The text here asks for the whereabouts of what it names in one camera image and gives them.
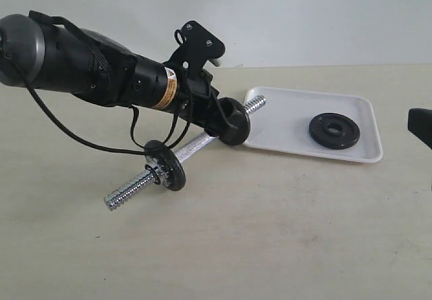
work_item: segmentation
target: black object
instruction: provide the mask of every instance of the black object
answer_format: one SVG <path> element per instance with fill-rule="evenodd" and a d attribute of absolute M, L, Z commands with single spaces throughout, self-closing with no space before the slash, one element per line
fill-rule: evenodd
<path fill-rule="evenodd" d="M 432 109 L 410 109 L 408 130 L 432 149 Z"/>
<path fill-rule="evenodd" d="M 146 156 L 147 162 L 157 162 L 160 168 L 167 173 L 167 182 L 164 184 L 171 191 L 180 191 L 186 184 L 186 175 L 183 166 L 178 161 L 178 158 L 171 149 L 168 149 L 161 141 L 150 140 L 144 146 L 150 151 L 150 155 Z M 157 149 L 157 152 L 152 154 L 152 150 Z M 146 165 L 146 169 L 153 171 L 151 166 Z"/>
<path fill-rule="evenodd" d="M 228 145 L 243 143 L 249 127 L 244 107 L 233 99 L 224 100 L 224 105 L 232 105 L 223 107 L 219 91 L 211 86 L 213 75 L 203 69 L 206 62 L 222 57 L 225 45 L 196 21 L 176 30 L 175 39 L 180 46 L 169 60 L 159 63 L 62 17 L 36 11 L 30 11 L 28 16 L 12 14 L 0 19 L 0 81 L 26 87 L 30 93 L 33 90 L 34 98 L 34 90 L 42 89 L 71 93 L 102 107 L 137 105 L 158 109 L 188 121 L 185 130 L 192 123 L 211 136 L 225 137 L 223 141 Z M 50 116 L 46 107 L 42 109 Z M 232 109 L 239 111 L 235 124 L 228 120 L 232 113 L 225 113 Z M 67 134 L 83 143 L 72 133 Z"/>
<path fill-rule="evenodd" d="M 350 118 L 337 113 L 315 116 L 309 124 L 309 133 L 320 145 L 330 149 L 347 149 L 360 138 L 360 129 Z"/>

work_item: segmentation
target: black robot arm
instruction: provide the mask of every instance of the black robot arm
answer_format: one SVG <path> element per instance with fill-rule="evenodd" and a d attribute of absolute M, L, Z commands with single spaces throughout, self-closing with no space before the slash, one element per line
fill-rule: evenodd
<path fill-rule="evenodd" d="M 225 53 L 224 44 L 195 21 L 177 30 L 175 39 L 179 47 L 159 63 L 62 17 L 12 14 L 0 19 L 0 81 L 30 92 L 71 93 L 102 107 L 158 109 L 228 145 L 243 143 L 250 132 L 244 108 L 219 98 L 203 68 Z"/>

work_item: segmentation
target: threaded end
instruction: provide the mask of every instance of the threaded end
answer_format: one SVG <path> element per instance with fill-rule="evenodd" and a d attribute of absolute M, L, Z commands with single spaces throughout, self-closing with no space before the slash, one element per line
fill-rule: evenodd
<path fill-rule="evenodd" d="M 152 185 L 155 181 L 155 175 L 151 171 L 145 170 L 122 187 L 107 195 L 103 200 L 108 209 L 113 211 L 138 194 L 142 189 Z"/>
<path fill-rule="evenodd" d="M 257 95 L 256 97 L 248 101 L 248 103 L 244 104 L 244 109 L 246 110 L 246 113 L 250 115 L 262 108 L 266 104 L 266 102 L 267 100 L 264 96 Z"/>

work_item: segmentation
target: black weight plate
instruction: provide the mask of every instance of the black weight plate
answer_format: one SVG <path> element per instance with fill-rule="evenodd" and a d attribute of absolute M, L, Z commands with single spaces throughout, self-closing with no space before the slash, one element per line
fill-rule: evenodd
<path fill-rule="evenodd" d="M 337 113 L 315 116 L 310 121 L 309 133 L 316 142 L 330 149 L 351 148 L 360 138 L 356 122 Z"/>
<path fill-rule="evenodd" d="M 167 188 L 169 188 L 171 191 L 180 191 L 186 184 L 186 174 L 184 173 L 183 166 L 178 161 L 178 158 L 176 155 L 174 155 L 172 150 L 165 145 L 161 146 L 161 144 L 161 141 L 150 140 L 145 144 L 144 147 L 148 148 L 147 151 L 149 149 L 151 150 L 155 149 L 156 147 L 161 147 L 155 151 L 154 155 L 151 156 L 157 159 L 157 161 L 159 161 L 160 164 L 168 171 L 169 185 Z"/>

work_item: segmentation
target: orange warning label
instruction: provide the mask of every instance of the orange warning label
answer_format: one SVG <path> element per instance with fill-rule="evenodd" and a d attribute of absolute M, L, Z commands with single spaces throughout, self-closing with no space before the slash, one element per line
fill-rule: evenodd
<path fill-rule="evenodd" d="M 165 67 L 165 71 L 167 72 L 168 83 L 167 89 L 165 90 L 165 94 L 163 94 L 162 99 L 153 106 L 153 109 L 165 109 L 174 99 L 177 91 L 177 76 L 176 73 L 169 68 Z"/>

